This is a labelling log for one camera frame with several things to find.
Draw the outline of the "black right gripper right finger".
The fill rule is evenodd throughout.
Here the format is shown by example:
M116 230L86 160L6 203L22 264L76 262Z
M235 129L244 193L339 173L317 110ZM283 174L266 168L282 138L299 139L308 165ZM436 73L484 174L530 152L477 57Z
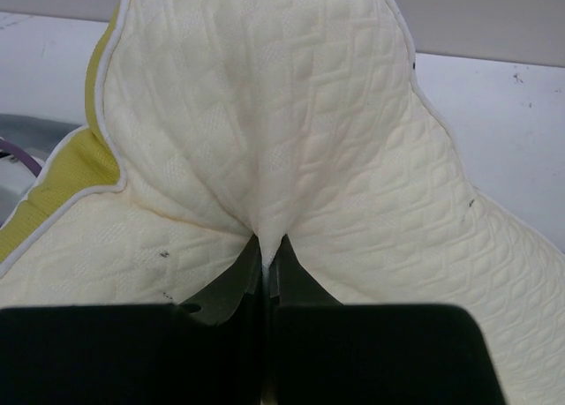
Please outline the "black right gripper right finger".
M284 237L270 269L281 404L502 404L483 334L452 304L341 304Z

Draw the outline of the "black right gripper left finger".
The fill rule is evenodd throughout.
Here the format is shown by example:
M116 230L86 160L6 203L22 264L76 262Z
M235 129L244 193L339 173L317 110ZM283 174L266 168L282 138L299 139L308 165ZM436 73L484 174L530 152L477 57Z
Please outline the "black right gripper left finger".
M4 404L256 404L260 247L179 304L1 311Z

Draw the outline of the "cream and yellow pillow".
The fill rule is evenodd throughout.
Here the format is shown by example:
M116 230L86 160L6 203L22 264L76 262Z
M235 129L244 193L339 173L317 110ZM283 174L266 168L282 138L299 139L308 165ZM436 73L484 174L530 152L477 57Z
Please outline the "cream and yellow pillow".
M185 299L288 237L347 303L447 302L510 404L564 401L564 255L480 192L394 0L120 0L1 229L1 303Z

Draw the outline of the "grey pillowcase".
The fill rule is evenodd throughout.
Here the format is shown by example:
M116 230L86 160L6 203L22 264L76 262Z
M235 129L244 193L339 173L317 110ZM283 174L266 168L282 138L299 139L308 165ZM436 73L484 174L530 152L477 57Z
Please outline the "grey pillowcase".
M1 115L1 137L43 161L65 136L81 127L33 116Z

